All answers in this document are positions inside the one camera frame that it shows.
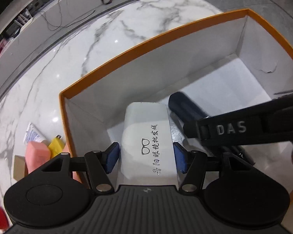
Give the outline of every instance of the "white lettering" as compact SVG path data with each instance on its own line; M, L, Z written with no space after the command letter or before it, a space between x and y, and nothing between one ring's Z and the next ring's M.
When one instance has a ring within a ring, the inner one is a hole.
M218 132L218 135L224 134L223 125L217 125L217 132Z
M239 130L240 133L246 132L246 127L242 125L243 123L245 123L245 121L239 121L237 123L238 127L240 128L240 130Z
M229 123L229 124L227 125L227 133L229 134L229 133L231 133L231 132L232 132L233 134L235 134L235 130L234 130L232 124Z

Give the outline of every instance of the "silver screw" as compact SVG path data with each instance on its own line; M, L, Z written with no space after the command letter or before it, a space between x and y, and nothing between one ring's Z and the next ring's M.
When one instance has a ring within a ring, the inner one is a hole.
M96 189L100 192L107 192L112 189L112 187L109 184L100 184L96 186Z
M193 184L185 184L182 186L182 190L185 192L194 192L197 187Z

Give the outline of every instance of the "pink object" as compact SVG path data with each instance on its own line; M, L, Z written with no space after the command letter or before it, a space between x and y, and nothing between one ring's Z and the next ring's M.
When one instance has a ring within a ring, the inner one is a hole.
M28 142L25 153L25 162L28 173L36 170L50 160L51 152L43 143Z
M65 145L64 149L63 149L63 152L68 152L70 153L69 151L69 148L68 148L68 144ZM78 182L82 183L79 176L77 175L76 172L73 172L73 179L77 180Z

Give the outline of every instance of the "white marble surface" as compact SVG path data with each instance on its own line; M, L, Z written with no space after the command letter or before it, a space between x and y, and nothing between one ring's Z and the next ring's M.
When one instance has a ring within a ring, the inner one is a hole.
M33 65L0 102L0 203L12 178L14 155L24 155L29 122L51 140L64 135L59 93L131 47L183 24L219 14L204 0L140 0L58 43Z

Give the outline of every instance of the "box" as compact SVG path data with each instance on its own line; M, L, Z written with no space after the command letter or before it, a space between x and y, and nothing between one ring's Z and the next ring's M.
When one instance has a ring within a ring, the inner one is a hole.
M209 115L245 108L293 89L293 48L250 9L188 23L111 59L60 93L67 143L73 156L121 143L126 107L168 103L186 93ZM183 142L173 132L174 141ZM199 147L197 141L187 142ZM245 149L255 167L293 190L290 142ZM115 182L116 174L110 174Z

